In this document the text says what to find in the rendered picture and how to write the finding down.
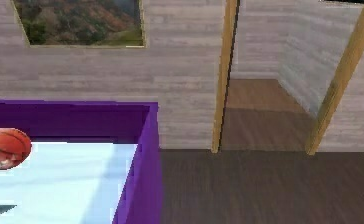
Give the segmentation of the orange basketball with black stripes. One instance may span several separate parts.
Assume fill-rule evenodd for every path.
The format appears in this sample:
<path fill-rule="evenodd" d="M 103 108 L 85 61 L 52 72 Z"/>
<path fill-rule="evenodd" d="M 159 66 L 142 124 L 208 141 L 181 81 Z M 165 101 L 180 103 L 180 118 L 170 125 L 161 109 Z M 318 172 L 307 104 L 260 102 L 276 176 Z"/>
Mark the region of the orange basketball with black stripes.
<path fill-rule="evenodd" d="M 0 170 L 17 167 L 31 153 L 32 142 L 16 128 L 0 128 Z"/>

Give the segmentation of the purple bed with white sheet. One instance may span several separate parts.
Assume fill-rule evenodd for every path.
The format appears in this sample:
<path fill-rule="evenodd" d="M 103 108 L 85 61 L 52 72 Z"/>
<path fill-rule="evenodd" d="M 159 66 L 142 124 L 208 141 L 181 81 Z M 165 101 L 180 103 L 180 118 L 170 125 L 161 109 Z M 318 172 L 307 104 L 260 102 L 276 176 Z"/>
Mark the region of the purple bed with white sheet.
<path fill-rule="evenodd" d="M 33 147 L 0 171 L 0 224 L 160 224 L 155 102 L 0 100 Z"/>

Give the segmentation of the framed landscape picture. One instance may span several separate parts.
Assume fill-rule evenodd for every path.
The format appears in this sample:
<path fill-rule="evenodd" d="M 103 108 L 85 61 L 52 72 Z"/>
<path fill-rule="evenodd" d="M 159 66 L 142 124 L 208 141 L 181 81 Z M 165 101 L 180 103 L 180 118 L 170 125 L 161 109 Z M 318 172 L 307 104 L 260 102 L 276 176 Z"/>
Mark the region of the framed landscape picture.
<path fill-rule="evenodd" d="M 141 0 L 11 0 L 31 46 L 146 45 Z"/>

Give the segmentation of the wooden door frame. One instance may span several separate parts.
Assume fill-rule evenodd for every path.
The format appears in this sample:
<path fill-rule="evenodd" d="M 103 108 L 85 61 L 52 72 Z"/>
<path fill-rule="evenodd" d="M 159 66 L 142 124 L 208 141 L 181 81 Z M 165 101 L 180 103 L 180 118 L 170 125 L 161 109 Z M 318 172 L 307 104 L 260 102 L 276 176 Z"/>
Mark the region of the wooden door frame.
<path fill-rule="evenodd" d="M 211 152 L 218 153 L 221 148 L 222 130 L 228 87 L 233 61 L 235 35 L 238 24 L 240 0 L 226 0 L 223 16 L 222 45 L 219 60 L 215 114 L 213 119 Z M 320 106 L 314 126 L 305 143 L 308 155 L 315 155 L 319 149 L 326 129 L 342 99 L 342 96 L 364 53 L 364 7 L 357 18 L 347 46 L 345 47 L 334 77 L 331 80 Z"/>

